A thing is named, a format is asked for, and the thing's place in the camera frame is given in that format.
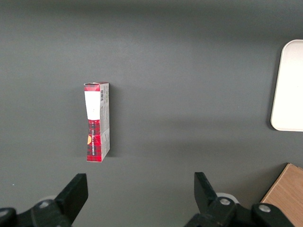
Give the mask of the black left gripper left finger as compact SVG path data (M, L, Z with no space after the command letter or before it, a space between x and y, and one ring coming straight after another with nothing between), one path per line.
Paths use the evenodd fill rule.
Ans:
M88 199L86 174L76 174L54 198L44 199L23 213L0 209L2 227L71 227Z

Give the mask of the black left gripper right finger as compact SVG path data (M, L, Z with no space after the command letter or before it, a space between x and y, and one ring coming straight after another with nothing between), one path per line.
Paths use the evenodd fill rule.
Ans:
M194 196L199 209L187 227L292 227L276 206L256 203L244 208L226 196L217 196L203 172L195 172Z

